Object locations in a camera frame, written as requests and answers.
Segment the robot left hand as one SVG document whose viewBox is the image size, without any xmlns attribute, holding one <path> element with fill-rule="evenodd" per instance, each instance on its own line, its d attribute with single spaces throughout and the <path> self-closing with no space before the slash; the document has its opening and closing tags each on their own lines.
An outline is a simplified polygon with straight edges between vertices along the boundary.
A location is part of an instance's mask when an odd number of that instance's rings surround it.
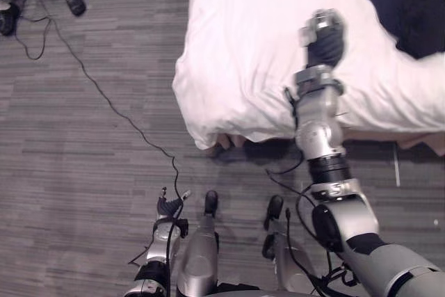
<svg viewBox="0 0 445 297">
<path fill-rule="evenodd" d="M 185 200 L 191 196 L 191 191 L 187 190 L 174 200 L 168 200 L 166 195 L 167 188 L 163 187 L 156 205 L 156 218 L 158 220 L 164 218 L 179 218 L 184 208 Z"/>
</svg>

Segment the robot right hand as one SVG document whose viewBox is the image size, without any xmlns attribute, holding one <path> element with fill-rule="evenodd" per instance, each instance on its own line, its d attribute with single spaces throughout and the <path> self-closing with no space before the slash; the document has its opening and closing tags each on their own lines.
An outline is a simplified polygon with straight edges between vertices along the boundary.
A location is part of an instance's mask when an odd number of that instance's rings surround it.
<svg viewBox="0 0 445 297">
<path fill-rule="evenodd" d="M 326 65 L 335 68 L 345 50 L 344 23 L 333 8 L 317 10 L 300 30 L 306 48 L 306 68 Z"/>
</svg>

